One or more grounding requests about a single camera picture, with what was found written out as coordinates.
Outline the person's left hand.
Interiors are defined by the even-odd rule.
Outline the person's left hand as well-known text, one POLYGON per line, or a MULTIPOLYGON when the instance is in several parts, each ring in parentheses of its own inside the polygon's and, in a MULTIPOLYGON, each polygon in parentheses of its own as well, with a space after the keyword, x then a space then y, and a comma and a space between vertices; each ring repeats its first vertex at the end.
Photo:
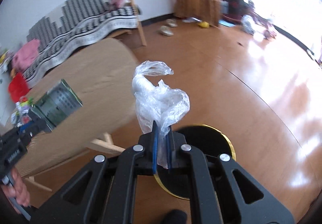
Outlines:
POLYGON ((14 186, 6 186, 1 182, 1 189, 7 198, 14 197, 19 205, 23 207, 30 206, 30 193, 27 190, 25 183, 18 170, 13 167, 11 169, 11 176, 14 179, 14 186))

